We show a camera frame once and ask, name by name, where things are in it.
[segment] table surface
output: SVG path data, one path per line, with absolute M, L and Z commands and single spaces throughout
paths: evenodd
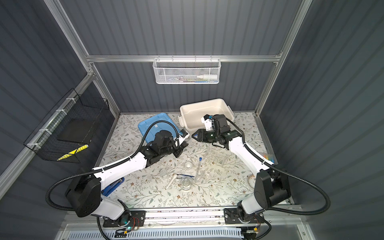
M 133 153 L 142 139 L 137 125 L 154 115 L 120 115 L 100 166 Z M 178 115 L 180 114 L 168 114 L 181 129 Z M 245 133 L 245 140 L 256 151 L 266 152 L 253 114 L 234 113 L 234 115 L 235 124 Z M 236 205 L 253 193 L 253 189 L 247 183 L 248 176 L 252 175 L 249 168 L 235 154 L 218 147 L 213 149 L 223 154 L 230 154 L 229 159 L 224 164 L 221 164 L 221 161 L 217 162 L 214 157 L 204 159 L 200 172 L 209 172 L 205 175 L 205 182 L 200 180 L 189 191 L 184 191 L 180 187 L 180 180 L 176 179 L 166 190 L 165 187 L 173 173 L 195 175 L 199 157 L 204 157 L 210 146 L 194 139 L 188 143 L 179 158 L 175 158 L 173 154 L 167 155 L 152 166 L 125 176 L 125 181 L 109 197 L 123 200 L 129 208 L 200 207 Z M 185 168 L 187 161 L 193 163 L 191 169 Z M 159 174 L 161 169 L 165 169 L 169 177 L 161 178 Z

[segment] floral tablecloth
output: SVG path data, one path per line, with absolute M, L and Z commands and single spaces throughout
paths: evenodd
M 234 122 L 243 129 L 245 140 L 257 151 L 266 152 L 252 113 L 234 114 Z M 133 153 L 142 139 L 137 125 L 154 115 L 120 115 L 100 166 Z M 168 114 L 181 129 L 178 115 Z M 205 175 L 204 182 L 195 183 L 189 191 L 181 189 L 178 179 L 165 189 L 173 173 L 195 175 L 198 159 L 204 156 L 208 148 L 209 144 L 192 139 L 179 158 L 171 154 L 148 168 L 125 176 L 125 181 L 109 197 L 123 200 L 129 208 L 199 207 L 235 205 L 253 193 L 247 183 L 252 173 L 234 154 L 223 165 L 215 162 L 215 159 L 203 160 L 200 172 L 209 174 Z M 214 150 L 230 154 L 226 149 L 215 147 Z M 185 168 L 187 161 L 193 163 L 188 170 Z M 169 177 L 162 178 L 159 173 L 161 169 L 165 169 Z

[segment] blue tray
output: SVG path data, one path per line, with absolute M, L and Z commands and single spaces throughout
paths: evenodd
M 151 118 L 148 118 L 147 120 L 144 120 L 142 121 L 141 123 L 138 124 L 138 128 L 141 132 L 141 135 L 144 136 L 145 132 L 147 131 L 147 129 L 149 128 L 149 126 L 158 121 L 158 120 L 165 120 L 167 122 L 170 122 L 172 123 L 172 125 L 175 126 L 175 128 L 177 129 L 177 132 L 180 132 L 179 128 L 176 126 L 176 124 L 168 117 L 167 114 L 165 113 L 160 113 L 156 116 L 153 116 Z M 160 130 L 167 130 L 169 131 L 170 133 L 172 133 L 172 137 L 175 138 L 176 137 L 176 133 L 175 133 L 175 130 L 172 128 L 172 126 L 170 126 L 169 124 L 165 123 L 165 122 L 161 122 L 161 123 L 158 123 L 156 125 L 154 125 L 150 130 L 149 130 L 149 133 L 147 134 L 147 137 L 145 138 L 145 141 L 147 143 L 155 140 L 155 134 L 157 132 L 160 132 Z

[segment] corrugated wall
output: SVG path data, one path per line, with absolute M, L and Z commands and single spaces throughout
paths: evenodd
M 222 63 L 219 84 L 156 84 L 152 63 L 95 65 L 122 112 L 154 112 L 215 98 L 234 111 L 254 110 L 274 64 Z
M 43 1 L 0 1 L 0 173 L 24 148 L 23 142 L 62 96 L 86 75 Z M 84 94 L 100 97 L 91 84 Z M 89 168 L 96 162 L 114 117 L 100 127 L 88 149 Z M 66 214 L 49 207 L 45 192 L 79 164 L 34 157 L 0 200 L 0 239 L 55 237 Z M 66 186 L 52 197 L 68 205 Z
M 279 163 L 323 188 L 317 239 L 379 239 L 384 226 L 384 2 L 314 1 L 261 114 Z M 292 182 L 304 209 L 318 193 Z
M 90 55 L 279 54 L 300 0 L 61 1 Z M 150 63 L 96 63 L 122 112 L 223 98 L 254 110 L 273 63 L 223 63 L 220 83 L 158 85 Z

